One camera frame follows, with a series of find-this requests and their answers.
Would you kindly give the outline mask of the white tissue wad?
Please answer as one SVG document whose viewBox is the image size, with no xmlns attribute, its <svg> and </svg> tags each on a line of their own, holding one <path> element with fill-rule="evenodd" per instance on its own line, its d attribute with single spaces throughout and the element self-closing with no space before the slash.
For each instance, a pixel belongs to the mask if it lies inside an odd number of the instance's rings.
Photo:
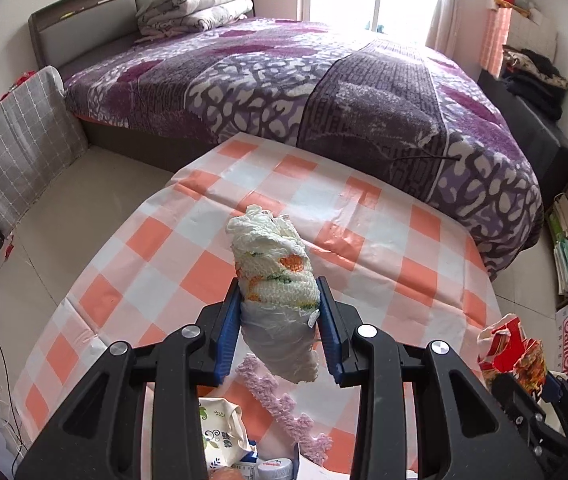
<svg viewBox="0 0 568 480">
<path fill-rule="evenodd" d="M 320 290 L 304 241 L 288 217 L 259 205 L 231 218 L 226 234 L 248 348 L 271 374 L 293 384 L 314 382 Z"/>
</svg>

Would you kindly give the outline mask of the red snack wrapper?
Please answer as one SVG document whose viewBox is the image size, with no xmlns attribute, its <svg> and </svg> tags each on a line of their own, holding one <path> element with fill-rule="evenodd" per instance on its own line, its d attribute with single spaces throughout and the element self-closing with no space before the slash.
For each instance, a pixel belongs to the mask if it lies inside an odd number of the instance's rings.
<svg viewBox="0 0 568 480">
<path fill-rule="evenodd" d="M 543 344 L 526 336 L 516 314 L 482 330 L 477 344 L 477 363 L 488 389 L 499 375 L 509 374 L 530 396 L 540 396 L 548 374 Z"/>
</svg>

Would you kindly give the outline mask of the pink fuzzy foam strip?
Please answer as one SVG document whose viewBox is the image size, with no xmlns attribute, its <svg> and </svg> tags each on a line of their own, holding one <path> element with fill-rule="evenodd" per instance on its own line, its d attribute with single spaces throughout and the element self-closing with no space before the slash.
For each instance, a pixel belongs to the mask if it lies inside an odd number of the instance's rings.
<svg viewBox="0 0 568 480">
<path fill-rule="evenodd" d="M 261 362 L 249 353 L 235 369 L 237 376 L 244 382 L 250 394 L 278 423 L 278 426 L 299 446 L 302 456 L 313 463 L 323 466 L 327 460 L 327 452 L 333 446 L 333 440 L 327 434 L 313 437 L 314 422 L 310 416 L 302 413 L 294 414 L 296 402 L 288 394 L 276 394 L 278 381 L 270 373 L 259 375 Z"/>
</svg>

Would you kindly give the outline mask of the blue white medicine box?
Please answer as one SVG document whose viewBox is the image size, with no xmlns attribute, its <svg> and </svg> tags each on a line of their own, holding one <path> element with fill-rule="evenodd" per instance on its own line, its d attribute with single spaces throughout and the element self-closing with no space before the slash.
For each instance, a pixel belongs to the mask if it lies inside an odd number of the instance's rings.
<svg viewBox="0 0 568 480">
<path fill-rule="evenodd" d="M 233 467 L 241 473 L 244 480 L 255 480 L 259 462 L 258 448 L 254 440 L 249 440 L 249 445 L 250 451 Z"/>
</svg>

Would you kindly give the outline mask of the orange white checkered tablecloth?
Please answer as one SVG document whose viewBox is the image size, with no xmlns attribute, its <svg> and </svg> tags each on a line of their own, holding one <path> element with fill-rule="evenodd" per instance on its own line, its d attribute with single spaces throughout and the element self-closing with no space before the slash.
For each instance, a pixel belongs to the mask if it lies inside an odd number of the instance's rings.
<svg viewBox="0 0 568 480">
<path fill-rule="evenodd" d="M 458 222 L 238 134 L 93 258 L 28 359 L 21 479 L 473 478 L 498 315 Z"/>
</svg>

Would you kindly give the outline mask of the white medicine bottle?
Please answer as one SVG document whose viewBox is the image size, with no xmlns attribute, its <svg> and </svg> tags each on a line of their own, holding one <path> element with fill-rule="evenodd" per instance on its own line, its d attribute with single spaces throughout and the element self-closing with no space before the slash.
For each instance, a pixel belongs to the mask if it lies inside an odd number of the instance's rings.
<svg viewBox="0 0 568 480">
<path fill-rule="evenodd" d="M 263 460 L 257 465 L 259 480 L 292 480 L 293 475 L 294 463 L 287 457 Z"/>
</svg>

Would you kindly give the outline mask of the purple patterned bed quilt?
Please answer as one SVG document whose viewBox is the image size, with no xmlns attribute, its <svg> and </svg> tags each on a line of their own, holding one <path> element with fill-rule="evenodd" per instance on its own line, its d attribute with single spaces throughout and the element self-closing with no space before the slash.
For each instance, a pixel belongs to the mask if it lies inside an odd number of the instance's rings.
<svg viewBox="0 0 568 480">
<path fill-rule="evenodd" d="M 214 146 L 239 133 L 384 181 L 460 222 L 497 275 L 538 242 L 538 179 L 500 110 L 443 54 L 250 18 L 90 54 L 65 82 L 94 124 Z"/>
</svg>

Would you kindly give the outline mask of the grey checkered cushion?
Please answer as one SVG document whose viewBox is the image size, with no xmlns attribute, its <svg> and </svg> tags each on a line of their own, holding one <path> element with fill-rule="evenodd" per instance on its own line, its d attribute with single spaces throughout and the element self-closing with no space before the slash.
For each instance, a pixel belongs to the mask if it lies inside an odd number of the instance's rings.
<svg viewBox="0 0 568 480">
<path fill-rule="evenodd" d="M 49 184 L 88 148 L 46 66 L 0 102 L 0 231 L 11 233 Z"/>
</svg>

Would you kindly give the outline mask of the dark bench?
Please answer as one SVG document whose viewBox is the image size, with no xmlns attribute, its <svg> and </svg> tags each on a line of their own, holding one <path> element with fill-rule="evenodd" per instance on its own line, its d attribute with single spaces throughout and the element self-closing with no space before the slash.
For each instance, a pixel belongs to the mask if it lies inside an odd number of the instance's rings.
<svg viewBox="0 0 568 480">
<path fill-rule="evenodd" d="M 500 110 L 518 146 L 529 160 L 540 185 L 543 206 L 568 183 L 568 139 L 563 131 L 520 96 L 514 96 L 501 79 L 482 70 L 478 86 Z"/>
</svg>

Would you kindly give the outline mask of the pile of dark clothes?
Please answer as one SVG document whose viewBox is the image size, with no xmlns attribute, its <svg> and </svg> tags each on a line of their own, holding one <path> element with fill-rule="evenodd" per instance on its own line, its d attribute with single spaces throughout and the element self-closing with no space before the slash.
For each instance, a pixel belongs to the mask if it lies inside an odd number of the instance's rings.
<svg viewBox="0 0 568 480">
<path fill-rule="evenodd" d="M 501 79 L 514 96 L 532 105 L 551 122 L 563 116 L 568 79 L 544 55 L 529 49 L 502 47 Z"/>
</svg>

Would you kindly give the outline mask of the folded white floral duvet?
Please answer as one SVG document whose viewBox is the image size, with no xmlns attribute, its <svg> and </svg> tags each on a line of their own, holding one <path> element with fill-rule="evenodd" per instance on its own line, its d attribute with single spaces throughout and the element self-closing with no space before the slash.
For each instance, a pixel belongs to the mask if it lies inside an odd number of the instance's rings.
<svg viewBox="0 0 568 480">
<path fill-rule="evenodd" d="M 135 16 L 141 36 L 155 40 L 208 32 L 247 18 L 252 10 L 252 0 L 148 0 Z"/>
</svg>

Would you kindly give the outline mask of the dark wooden headboard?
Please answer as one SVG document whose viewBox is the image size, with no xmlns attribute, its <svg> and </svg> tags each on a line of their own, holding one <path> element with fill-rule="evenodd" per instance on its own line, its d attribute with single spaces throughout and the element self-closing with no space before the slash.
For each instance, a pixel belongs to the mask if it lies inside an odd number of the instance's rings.
<svg viewBox="0 0 568 480">
<path fill-rule="evenodd" d="M 60 0 L 28 18 L 37 66 L 73 73 L 98 50 L 127 48 L 139 36 L 136 14 L 150 0 Z"/>
</svg>

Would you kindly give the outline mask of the pink white drawer cabinet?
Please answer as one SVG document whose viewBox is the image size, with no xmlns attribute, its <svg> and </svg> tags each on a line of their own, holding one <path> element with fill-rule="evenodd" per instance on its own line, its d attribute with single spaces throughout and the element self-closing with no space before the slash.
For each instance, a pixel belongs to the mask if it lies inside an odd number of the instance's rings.
<svg viewBox="0 0 568 480">
<path fill-rule="evenodd" d="M 499 76 L 503 64 L 503 47 L 527 49 L 555 61 L 557 29 L 554 21 L 539 10 L 519 11 L 511 3 L 488 0 L 488 20 L 480 67 L 492 76 Z"/>
</svg>

